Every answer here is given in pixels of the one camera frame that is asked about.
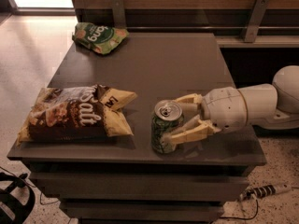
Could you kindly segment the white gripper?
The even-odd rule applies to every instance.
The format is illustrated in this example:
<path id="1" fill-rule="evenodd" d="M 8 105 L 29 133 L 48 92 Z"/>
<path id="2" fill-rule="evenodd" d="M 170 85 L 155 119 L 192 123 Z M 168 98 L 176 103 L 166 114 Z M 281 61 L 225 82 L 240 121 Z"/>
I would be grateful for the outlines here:
<path id="1" fill-rule="evenodd" d="M 181 127 L 165 133 L 162 144 L 177 146 L 200 141 L 216 132 L 231 133 L 247 122 L 247 108 L 240 91 L 233 87 L 214 89 L 204 97 L 192 93 L 175 99 L 185 115 L 196 115 Z"/>

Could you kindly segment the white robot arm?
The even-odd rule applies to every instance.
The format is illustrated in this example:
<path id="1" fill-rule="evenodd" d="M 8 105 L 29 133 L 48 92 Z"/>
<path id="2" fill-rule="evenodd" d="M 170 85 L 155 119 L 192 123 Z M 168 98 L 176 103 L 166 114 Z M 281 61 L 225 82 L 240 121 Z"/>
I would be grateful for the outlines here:
<path id="1" fill-rule="evenodd" d="M 214 133 L 231 133 L 249 125 L 267 130 L 299 127 L 299 66 L 278 70 L 270 84 L 236 89 L 214 89 L 205 96 L 179 98 L 200 105 L 200 113 L 182 127 L 165 133 L 162 145 L 177 145 L 199 141 Z"/>

